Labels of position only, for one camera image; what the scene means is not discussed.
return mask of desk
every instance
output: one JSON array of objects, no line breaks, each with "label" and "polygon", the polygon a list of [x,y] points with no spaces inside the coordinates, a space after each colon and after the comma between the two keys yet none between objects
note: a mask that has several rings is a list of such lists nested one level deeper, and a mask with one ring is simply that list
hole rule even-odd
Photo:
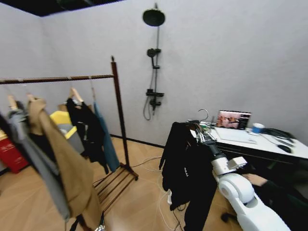
[{"label": "desk", "polygon": [[217,147],[226,155],[235,156],[251,156],[256,158],[262,158],[272,161],[283,162],[287,164],[296,163],[299,159],[308,160],[308,147],[298,140],[294,141],[294,148],[292,153],[287,153],[284,150],[278,148],[275,144],[269,142],[263,136],[273,141],[276,144],[282,144],[276,141],[272,136],[262,134],[262,136],[253,136],[253,139],[257,142],[244,143],[238,141],[222,140],[214,129],[211,129],[211,135],[217,139]]}]

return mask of black jacket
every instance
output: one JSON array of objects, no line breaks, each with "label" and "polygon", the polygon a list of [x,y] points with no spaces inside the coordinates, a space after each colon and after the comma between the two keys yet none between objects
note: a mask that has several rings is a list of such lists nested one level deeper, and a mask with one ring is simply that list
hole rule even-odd
[{"label": "black jacket", "polygon": [[84,102],[81,105],[77,105],[69,98],[66,102],[66,107],[72,124],[76,126],[77,133],[85,149],[84,155],[88,156],[91,162],[99,162],[107,174],[109,170],[103,152],[105,132],[98,118]]},{"label": "black jacket", "polygon": [[164,165],[164,190],[172,191],[170,210],[190,201],[186,231],[201,231],[205,224],[217,188],[211,159],[210,149],[197,145],[185,123],[173,123],[159,168]]}]

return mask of shower head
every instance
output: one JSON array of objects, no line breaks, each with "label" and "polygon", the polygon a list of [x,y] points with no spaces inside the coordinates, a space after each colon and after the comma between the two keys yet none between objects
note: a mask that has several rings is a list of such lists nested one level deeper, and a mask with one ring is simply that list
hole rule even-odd
[{"label": "shower head", "polygon": [[149,26],[160,26],[165,22],[165,15],[162,13],[155,3],[155,7],[148,9],[143,13],[143,21]]}]

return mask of wooden floor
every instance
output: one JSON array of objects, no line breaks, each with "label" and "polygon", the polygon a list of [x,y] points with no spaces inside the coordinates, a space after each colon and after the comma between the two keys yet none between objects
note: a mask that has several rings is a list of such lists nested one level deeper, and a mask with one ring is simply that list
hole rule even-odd
[{"label": "wooden floor", "polygon": [[[120,161],[124,162],[122,140],[113,138],[114,146]],[[160,156],[163,149],[136,142],[128,142],[131,166],[140,163],[144,158]],[[150,161],[143,166],[135,167],[139,180],[133,181],[107,210],[105,224],[107,231],[169,231],[174,230],[177,221],[169,210],[165,191],[161,188],[160,172],[145,169],[158,168],[159,159]],[[92,163],[94,181],[105,176],[103,168]],[[112,182],[108,189],[117,184],[125,174],[121,174]],[[64,221],[58,214],[44,182],[31,167],[18,174],[5,173],[0,176],[0,230],[1,231],[64,231]],[[228,201],[216,192],[204,230],[206,231],[240,231],[236,221],[224,223],[220,215],[224,212],[234,213]],[[184,211],[175,211],[181,226],[184,227]],[[74,219],[67,224],[69,230]]]}]

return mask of white robot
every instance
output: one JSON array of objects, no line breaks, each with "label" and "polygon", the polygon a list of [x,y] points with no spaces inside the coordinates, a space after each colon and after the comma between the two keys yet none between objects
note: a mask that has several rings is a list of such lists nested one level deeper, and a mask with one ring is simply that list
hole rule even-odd
[{"label": "white robot", "polygon": [[249,180],[232,173],[247,164],[243,157],[230,161],[219,151],[216,140],[199,127],[196,134],[199,144],[207,145],[213,154],[213,175],[220,193],[228,199],[237,214],[237,220],[244,231],[289,231],[284,221],[267,207],[255,193]]}]

